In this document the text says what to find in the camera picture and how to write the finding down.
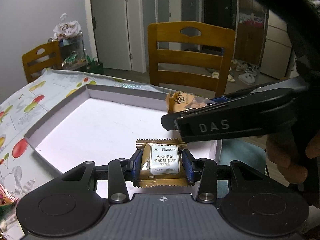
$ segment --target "silver screw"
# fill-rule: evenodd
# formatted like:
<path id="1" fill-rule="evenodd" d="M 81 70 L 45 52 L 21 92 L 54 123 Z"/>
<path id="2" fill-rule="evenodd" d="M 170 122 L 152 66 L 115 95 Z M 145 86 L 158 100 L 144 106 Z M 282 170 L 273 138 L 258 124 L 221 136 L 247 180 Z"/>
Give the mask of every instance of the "silver screw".
<path id="1" fill-rule="evenodd" d="M 123 200 L 125 200 L 125 194 L 123 194 L 123 193 L 114 193 L 114 194 L 111 195 L 111 199 L 113 201 L 117 201 L 117 202 L 123 201 Z"/>
<path id="2" fill-rule="evenodd" d="M 214 199 L 214 195 L 212 193 L 209 193 L 209 192 L 204 192 L 204 193 L 199 194 L 199 198 L 202 201 L 211 201 L 211 200 Z"/>

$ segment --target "white tray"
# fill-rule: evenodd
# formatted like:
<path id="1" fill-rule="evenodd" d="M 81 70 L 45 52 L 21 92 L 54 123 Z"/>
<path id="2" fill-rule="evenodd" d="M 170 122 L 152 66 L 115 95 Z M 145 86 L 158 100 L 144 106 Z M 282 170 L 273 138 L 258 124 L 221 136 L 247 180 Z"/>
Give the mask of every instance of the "white tray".
<path id="1" fill-rule="evenodd" d="M 44 115 L 25 138 L 61 173 L 88 160 L 106 165 L 117 158 L 130 158 L 139 138 L 180 137 L 178 131 L 167 131 L 161 125 L 167 111 L 165 97 L 158 92 L 86 85 Z M 218 163 L 221 141 L 188 143 L 188 149 L 195 158 Z M 107 197 L 107 185 L 107 181 L 98 182 L 101 197 Z M 127 187 L 130 198 L 150 190 L 133 187 L 131 182 Z M 188 188 L 179 191 L 190 191 Z"/>

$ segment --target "tablecloth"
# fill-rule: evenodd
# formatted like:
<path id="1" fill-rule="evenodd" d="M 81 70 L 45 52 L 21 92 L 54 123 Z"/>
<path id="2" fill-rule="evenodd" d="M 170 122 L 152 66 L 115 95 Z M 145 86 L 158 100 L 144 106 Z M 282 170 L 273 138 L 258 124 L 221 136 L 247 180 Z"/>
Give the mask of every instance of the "tablecloth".
<path id="1" fill-rule="evenodd" d="M 0 104 L 0 184 L 21 198 L 58 173 L 34 153 L 23 138 L 57 103 L 85 84 L 116 86 L 168 93 L 169 90 L 119 78 L 76 71 L 45 69 L 42 76 Z M 4 236 L 23 236 L 17 221 L 8 225 Z"/>

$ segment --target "hand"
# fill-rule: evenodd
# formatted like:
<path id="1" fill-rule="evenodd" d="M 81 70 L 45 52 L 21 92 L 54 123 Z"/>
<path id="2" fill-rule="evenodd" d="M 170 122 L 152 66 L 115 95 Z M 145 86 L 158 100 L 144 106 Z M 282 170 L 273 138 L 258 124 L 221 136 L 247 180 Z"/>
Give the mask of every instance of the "hand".
<path id="1" fill-rule="evenodd" d="M 308 176 L 308 170 L 295 161 L 298 160 L 298 152 L 292 138 L 283 140 L 281 135 L 268 135 L 266 143 L 266 152 L 268 159 L 277 164 L 279 172 L 289 183 L 302 183 Z M 312 138 L 306 148 L 306 155 L 312 159 L 320 156 L 320 131 Z"/>

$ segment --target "dove plastic bag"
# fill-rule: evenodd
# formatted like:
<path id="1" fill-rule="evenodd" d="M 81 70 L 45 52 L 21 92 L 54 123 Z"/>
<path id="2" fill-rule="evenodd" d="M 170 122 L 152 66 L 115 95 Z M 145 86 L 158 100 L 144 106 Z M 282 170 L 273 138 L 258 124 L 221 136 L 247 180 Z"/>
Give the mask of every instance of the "dove plastic bag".
<path id="1" fill-rule="evenodd" d="M 60 16 L 60 23 L 53 29 L 54 40 L 60 41 L 62 39 L 69 39 L 79 34 L 81 29 L 80 24 L 77 21 L 64 23 L 67 16 L 66 13 Z"/>

